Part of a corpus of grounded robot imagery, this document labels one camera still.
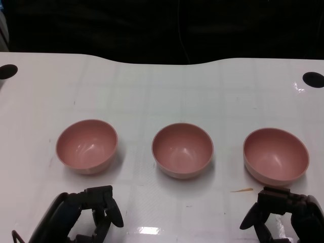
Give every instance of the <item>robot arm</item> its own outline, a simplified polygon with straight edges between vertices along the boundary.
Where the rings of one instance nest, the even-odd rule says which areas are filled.
[[[270,213],[292,213],[291,223],[300,243],[324,242],[324,216],[313,196],[290,193],[289,189],[264,187],[256,202],[244,218],[240,229],[254,226],[262,243],[287,242],[288,239],[273,239],[265,226]]]
[[[77,235],[70,240],[68,234],[82,210],[92,209],[96,229],[92,236]],[[123,227],[123,218],[112,198],[112,186],[88,188],[78,194],[62,193],[52,202],[29,243],[102,243],[110,224]],[[24,241],[13,231],[14,243]]]

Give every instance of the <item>small stick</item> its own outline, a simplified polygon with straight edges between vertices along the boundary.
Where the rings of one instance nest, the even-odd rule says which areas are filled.
[[[231,191],[231,192],[241,192],[241,191],[253,191],[253,188],[242,189],[238,191]]]

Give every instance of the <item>pink bowl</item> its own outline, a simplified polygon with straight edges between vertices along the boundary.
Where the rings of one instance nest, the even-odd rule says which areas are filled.
[[[201,128],[187,123],[169,125],[153,139],[152,153],[167,175],[188,179],[199,175],[213,156],[213,142]]]
[[[281,129],[263,128],[250,133],[243,150],[248,171],[267,185],[291,184],[306,172],[309,165],[305,145]]]
[[[63,164],[80,174],[95,174],[113,161],[118,138],[115,129],[101,120],[82,120],[69,126],[56,143]]]

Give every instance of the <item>cable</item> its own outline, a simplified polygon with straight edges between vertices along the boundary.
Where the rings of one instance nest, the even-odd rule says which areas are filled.
[[[190,58],[188,56],[186,48],[183,45],[182,38],[181,38],[181,31],[180,31],[180,0],[178,0],[178,34],[179,34],[180,45],[181,45],[182,50],[183,50],[183,52],[184,52],[184,54],[186,56],[186,59],[187,59],[187,64],[190,65]]]

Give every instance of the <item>table surface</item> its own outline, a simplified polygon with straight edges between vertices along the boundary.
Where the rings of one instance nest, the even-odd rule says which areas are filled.
[[[0,83],[0,238],[11,230],[29,240],[54,197],[112,185],[124,228],[112,226],[105,242],[258,242],[239,226],[262,185],[244,168],[242,143],[255,129],[276,127],[300,138],[310,153],[306,176],[290,185],[324,206],[324,89],[306,85],[324,61],[226,59],[173,66],[118,63],[71,54],[0,53],[0,66],[18,73]],[[105,173],[82,176],[62,165],[60,133],[82,119],[112,124],[119,162]],[[215,156],[195,180],[178,181],[155,165],[151,141],[164,126],[187,122],[211,136]],[[253,191],[231,191],[244,188]],[[297,241],[290,216],[271,215],[275,238]],[[84,211],[70,233],[91,235]]]

